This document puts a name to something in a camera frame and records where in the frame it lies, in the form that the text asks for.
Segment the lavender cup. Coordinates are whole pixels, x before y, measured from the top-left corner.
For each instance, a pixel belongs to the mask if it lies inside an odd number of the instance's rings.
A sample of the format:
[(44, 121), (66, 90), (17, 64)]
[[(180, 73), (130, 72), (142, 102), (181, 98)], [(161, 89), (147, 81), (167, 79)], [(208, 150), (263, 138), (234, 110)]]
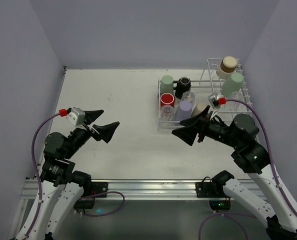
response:
[(178, 105), (178, 108), (174, 115), (175, 121), (182, 121), (191, 117), (193, 104), (188, 101), (184, 100), (181, 101)]

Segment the beige cup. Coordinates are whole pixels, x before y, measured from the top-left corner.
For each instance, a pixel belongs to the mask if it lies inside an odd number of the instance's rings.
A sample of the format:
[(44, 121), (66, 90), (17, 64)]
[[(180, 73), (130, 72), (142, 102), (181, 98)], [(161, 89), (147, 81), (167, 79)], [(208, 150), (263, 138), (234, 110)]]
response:
[(198, 103), (195, 108), (193, 109), (192, 113), (191, 113), (191, 117), (195, 117), (201, 113), (207, 113), (209, 105), (206, 103)]

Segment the clear glass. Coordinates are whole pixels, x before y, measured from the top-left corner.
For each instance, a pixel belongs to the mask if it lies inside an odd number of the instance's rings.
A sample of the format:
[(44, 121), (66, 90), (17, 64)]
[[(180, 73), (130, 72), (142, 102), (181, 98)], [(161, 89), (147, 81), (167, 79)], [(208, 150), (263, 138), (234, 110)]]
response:
[(175, 109), (171, 105), (163, 105), (160, 110), (161, 121), (173, 121)]
[(190, 103), (194, 103), (195, 101), (195, 94), (191, 91), (186, 91), (182, 94), (181, 101), (188, 101)]

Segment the red mug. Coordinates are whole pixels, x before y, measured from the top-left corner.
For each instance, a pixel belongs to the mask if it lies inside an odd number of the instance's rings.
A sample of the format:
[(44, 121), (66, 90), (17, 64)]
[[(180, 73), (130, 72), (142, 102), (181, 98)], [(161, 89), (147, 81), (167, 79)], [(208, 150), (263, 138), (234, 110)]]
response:
[(166, 105), (174, 108), (175, 102), (176, 102), (175, 96), (169, 92), (165, 92), (160, 96), (160, 108)]

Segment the black mug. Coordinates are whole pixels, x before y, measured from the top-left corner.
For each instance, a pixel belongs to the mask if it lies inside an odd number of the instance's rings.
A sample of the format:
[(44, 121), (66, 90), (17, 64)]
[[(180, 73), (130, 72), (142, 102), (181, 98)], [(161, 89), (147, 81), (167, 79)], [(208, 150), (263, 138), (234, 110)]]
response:
[(189, 92), (191, 89), (191, 80), (188, 77), (183, 76), (173, 83), (176, 84), (174, 87), (174, 95), (177, 99), (181, 99), (183, 94)]

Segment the clear glass front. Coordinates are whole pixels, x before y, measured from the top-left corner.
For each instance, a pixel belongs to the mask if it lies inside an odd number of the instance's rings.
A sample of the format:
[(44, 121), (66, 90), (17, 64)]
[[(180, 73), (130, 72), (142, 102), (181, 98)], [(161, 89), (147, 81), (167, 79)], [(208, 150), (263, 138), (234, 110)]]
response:
[(171, 105), (163, 105), (160, 110), (161, 121), (173, 121), (175, 109)]

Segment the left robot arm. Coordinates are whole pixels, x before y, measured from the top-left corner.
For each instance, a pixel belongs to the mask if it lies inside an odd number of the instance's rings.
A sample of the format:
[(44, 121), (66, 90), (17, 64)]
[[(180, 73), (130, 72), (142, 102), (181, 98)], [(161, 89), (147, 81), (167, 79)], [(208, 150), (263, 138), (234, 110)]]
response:
[(75, 129), (64, 136), (50, 133), (44, 141), (44, 164), (36, 170), (37, 194), (17, 240), (54, 240), (57, 230), (75, 205), (80, 209), (85, 199), (105, 198), (111, 191), (101, 183), (96, 187), (89, 174), (75, 171), (70, 158), (89, 140), (109, 143), (118, 121), (96, 125), (103, 110), (83, 111), (73, 107), (60, 109), (54, 117), (65, 117)]

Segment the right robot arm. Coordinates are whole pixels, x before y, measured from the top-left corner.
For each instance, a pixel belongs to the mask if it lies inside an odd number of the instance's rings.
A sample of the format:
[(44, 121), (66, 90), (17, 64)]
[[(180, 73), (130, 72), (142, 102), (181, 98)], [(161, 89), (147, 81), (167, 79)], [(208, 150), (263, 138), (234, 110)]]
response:
[(297, 240), (297, 203), (284, 185), (271, 161), (268, 149), (257, 140), (259, 128), (248, 114), (237, 114), (230, 125), (214, 120), (207, 106), (198, 115), (182, 120), (181, 127), (171, 133), (188, 145), (210, 138), (233, 148), (231, 157), (264, 195), (261, 199), (228, 171), (215, 175), (211, 181), (223, 193), (246, 208), (265, 227), (272, 240)]

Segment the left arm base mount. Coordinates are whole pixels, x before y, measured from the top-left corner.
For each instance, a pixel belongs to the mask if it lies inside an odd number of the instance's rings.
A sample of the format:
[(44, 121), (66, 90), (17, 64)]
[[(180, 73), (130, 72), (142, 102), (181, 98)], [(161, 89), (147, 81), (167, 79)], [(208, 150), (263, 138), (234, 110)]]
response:
[(92, 195), (99, 195), (100, 198), (106, 198), (108, 192), (109, 183), (105, 181), (92, 181), (91, 182), (91, 194)]

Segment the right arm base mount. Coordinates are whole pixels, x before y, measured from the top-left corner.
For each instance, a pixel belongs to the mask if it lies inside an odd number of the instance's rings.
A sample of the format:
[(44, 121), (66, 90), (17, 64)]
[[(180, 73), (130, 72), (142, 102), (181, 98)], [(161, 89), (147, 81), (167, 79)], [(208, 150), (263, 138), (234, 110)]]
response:
[(226, 198), (223, 187), (213, 182), (209, 176), (195, 183), (197, 198)]

